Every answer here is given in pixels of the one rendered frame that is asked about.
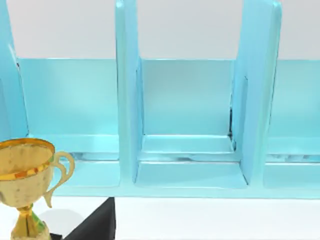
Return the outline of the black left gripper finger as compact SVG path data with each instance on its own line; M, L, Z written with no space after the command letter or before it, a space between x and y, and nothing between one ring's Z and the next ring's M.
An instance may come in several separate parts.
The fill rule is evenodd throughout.
M115 240L115 198L109 197L63 240Z

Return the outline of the gold trophy cup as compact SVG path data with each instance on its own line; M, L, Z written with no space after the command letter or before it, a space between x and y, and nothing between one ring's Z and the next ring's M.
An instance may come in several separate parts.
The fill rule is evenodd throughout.
M33 204L44 198L52 207L53 192L68 181L75 160L40 138L16 138L0 142L0 203L19 212L10 240L52 240L47 224Z

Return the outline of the light blue rack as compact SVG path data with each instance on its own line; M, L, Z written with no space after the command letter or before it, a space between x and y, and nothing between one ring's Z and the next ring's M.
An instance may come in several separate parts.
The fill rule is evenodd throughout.
M280 1L243 1L234 60L142 58L112 11L115 58L24 58L0 0L0 141L69 152L57 196L320 199L320 59L278 58Z

